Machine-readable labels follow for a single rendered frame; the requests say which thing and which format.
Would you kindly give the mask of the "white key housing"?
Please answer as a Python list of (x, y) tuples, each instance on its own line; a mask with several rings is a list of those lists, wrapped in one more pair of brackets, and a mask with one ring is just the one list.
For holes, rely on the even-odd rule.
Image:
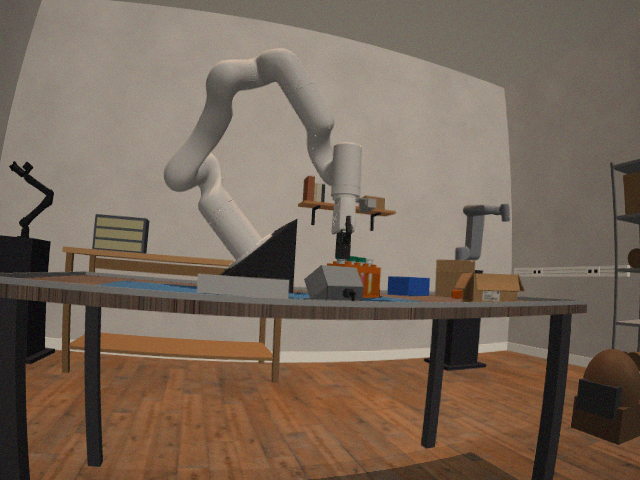
[(357, 268), (321, 265), (304, 281), (310, 299), (363, 301)]

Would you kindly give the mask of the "orange flat plate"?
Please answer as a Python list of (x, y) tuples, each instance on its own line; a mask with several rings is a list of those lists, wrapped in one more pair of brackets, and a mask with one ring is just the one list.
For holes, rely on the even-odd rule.
[[(347, 262), (347, 261), (345, 261), (345, 264), (337, 264), (337, 261), (333, 261), (333, 264), (327, 263), (327, 265), (357, 268), (358, 272), (360, 272), (359, 273), (360, 278), (361, 278), (361, 273), (365, 273), (363, 298), (379, 297), (381, 268), (378, 268), (376, 267), (376, 265), (372, 265), (372, 264), (371, 264), (371, 267), (369, 267), (369, 264), (363, 264), (363, 266), (360, 266), (360, 263), (354, 263), (354, 265), (351, 265), (351, 262)], [(369, 273), (373, 273), (373, 274), (372, 274), (372, 288), (371, 288), (371, 292), (368, 294)]]

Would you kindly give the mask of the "blue open bin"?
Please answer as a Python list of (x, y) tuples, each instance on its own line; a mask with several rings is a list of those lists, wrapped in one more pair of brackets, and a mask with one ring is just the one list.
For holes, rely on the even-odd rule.
[(388, 295), (429, 296), (430, 278), (388, 276)]

